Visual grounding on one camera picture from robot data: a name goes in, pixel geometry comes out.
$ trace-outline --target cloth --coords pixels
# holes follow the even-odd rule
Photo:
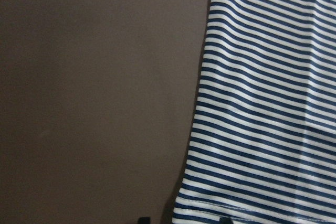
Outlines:
[[[211,0],[173,223],[336,223],[336,0]]]

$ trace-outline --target fabric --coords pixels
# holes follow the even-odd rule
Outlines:
[[[336,223],[336,0],[211,0],[173,223]]]

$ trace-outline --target striped shirt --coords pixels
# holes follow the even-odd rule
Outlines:
[[[173,223],[232,222],[336,223],[336,0],[211,0]]]

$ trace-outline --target dark object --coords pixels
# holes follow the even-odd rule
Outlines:
[[[219,219],[219,224],[233,224],[229,217],[222,217]]]
[[[151,217],[140,217],[138,224],[151,224]]]

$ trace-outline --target striped fabric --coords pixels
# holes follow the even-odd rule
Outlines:
[[[211,0],[173,223],[336,223],[336,0]]]

